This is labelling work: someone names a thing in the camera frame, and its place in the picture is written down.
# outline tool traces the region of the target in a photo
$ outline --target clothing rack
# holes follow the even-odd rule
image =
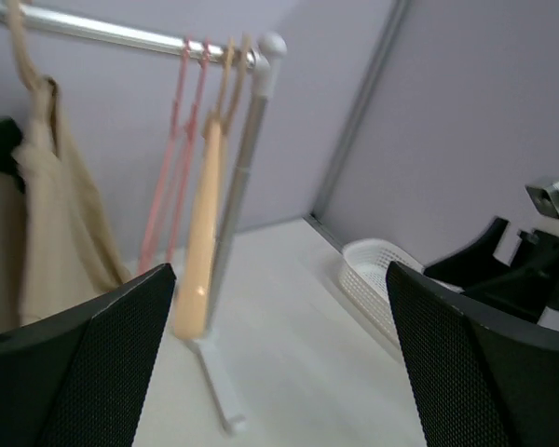
[[[202,61],[207,56],[210,63],[221,65],[225,62],[227,47],[223,45],[206,44],[203,41],[181,36],[172,36],[104,20],[95,20],[52,8],[23,5],[21,10],[25,18],[25,26],[29,29],[52,34],[64,34],[122,47],[133,47],[177,57],[180,57],[184,49],[188,47],[188,55],[191,60]],[[6,14],[7,7],[0,1],[0,23],[6,21]],[[229,376],[225,371],[222,357],[215,346],[213,322],[240,209],[250,177],[252,156],[263,123],[266,105],[273,96],[281,60],[286,55],[285,42],[274,33],[263,35],[258,41],[258,47],[258,51],[252,50],[247,56],[247,66],[252,74],[252,94],[242,129],[239,155],[232,174],[216,242],[211,274],[207,336],[189,344],[199,356],[204,372],[208,376],[208,383],[215,398],[222,423],[230,433],[243,428],[245,417],[240,409]],[[237,65],[239,61],[240,51],[237,50],[233,64]]]

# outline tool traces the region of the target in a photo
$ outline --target rack pole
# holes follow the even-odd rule
[[[53,34],[64,34],[81,39],[88,39],[122,47],[133,47],[156,53],[180,56],[188,45],[188,57],[192,60],[202,61],[206,55],[205,43],[185,37],[173,36],[158,32],[142,30],[130,26],[119,25],[103,20],[95,20],[75,14],[31,5],[21,5],[20,9],[25,17],[25,26],[37,31]],[[5,23],[7,14],[6,5],[0,0],[0,23]],[[223,45],[208,44],[209,62],[216,64],[225,63],[227,47]],[[257,55],[252,51],[247,56],[247,68],[252,70],[257,60]],[[238,65],[240,51],[234,53],[233,63]]]
[[[258,42],[259,50],[268,62],[268,66],[257,62],[257,69],[252,77],[252,96],[246,123],[240,139],[239,155],[232,175],[232,183],[225,203],[224,215],[213,258],[213,271],[209,295],[207,330],[210,331],[219,304],[219,294],[227,269],[227,262],[236,233],[246,186],[251,177],[251,165],[254,150],[267,103],[273,96],[277,83],[281,60],[286,55],[286,44],[278,34],[265,34]]]

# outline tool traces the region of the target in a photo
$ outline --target white table surface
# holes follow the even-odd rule
[[[423,446],[405,369],[336,299],[340,254],[298,220],[237,236],[216,329],[248,418],[222,430],[197,358],[164,333],[134,446]]]

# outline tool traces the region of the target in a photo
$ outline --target basket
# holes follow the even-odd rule
[[[422,264],[381,239],[363,239],[347,244],[343,255],[338,277],[342,290],[378,330],[400,347],[389,307],[386,274],[391,261],[406,264],[419,272]]]

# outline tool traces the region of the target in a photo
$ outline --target tan hanger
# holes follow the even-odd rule
[[[184,277],[178,291],[174,316],[174,334],[181,340],[200,338],[207,324],[215,232],[224,183],[227,132],[238,107],[246,74],[247,44],[250,45],[250,39],[243,39],[237,83],[228,112],[222,116],[222,104],[234,58],[234,42],[230,39],[217,103],[209,113],[203,130],[205,155],[191,216]]]
[[[34,64],[31,62],[27,52],[20,0],[6,0],[6,3],[7,26],[10,30],[10,40],[12,41],[17,71],[19,72],[20,81],[31,91],[39,84],[42,76],[35,70]]]

